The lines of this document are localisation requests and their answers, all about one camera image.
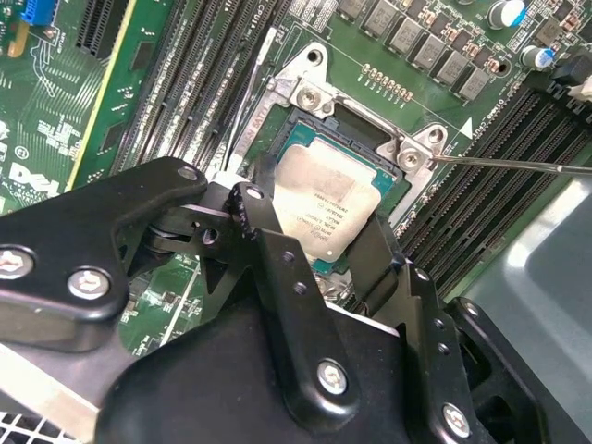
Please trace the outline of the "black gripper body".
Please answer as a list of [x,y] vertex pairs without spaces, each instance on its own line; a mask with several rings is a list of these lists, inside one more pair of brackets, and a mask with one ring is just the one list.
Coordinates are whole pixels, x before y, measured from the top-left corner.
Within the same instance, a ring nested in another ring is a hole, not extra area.
[[141,358],[105,399],[98,443],[431,443],[424,417],[403,394],[403,342],[373,321],[329,310],[362,388],[340,431],[299,426],[282,399],[254,300]]

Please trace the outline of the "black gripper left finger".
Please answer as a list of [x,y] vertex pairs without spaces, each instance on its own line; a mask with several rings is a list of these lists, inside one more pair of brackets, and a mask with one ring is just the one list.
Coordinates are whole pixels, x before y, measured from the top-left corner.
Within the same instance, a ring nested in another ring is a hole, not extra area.
[[175,253],[217,277],[218,310],[254,291],[288,412],[350,419],[361,391],[302,247],[266,191],[210,190],[202,172],[163,157],[3,216],[1,338],[86,352],[112,335],[130,280]]

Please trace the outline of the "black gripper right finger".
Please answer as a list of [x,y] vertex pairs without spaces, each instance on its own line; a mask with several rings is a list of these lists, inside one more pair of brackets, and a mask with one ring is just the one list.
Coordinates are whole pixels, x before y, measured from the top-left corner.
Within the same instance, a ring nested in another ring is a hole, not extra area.
[[570,443],[573,421],[488,315],[443,303],[371,216],[347,251],[360,313],[402,339],[403,417],[414,443]]

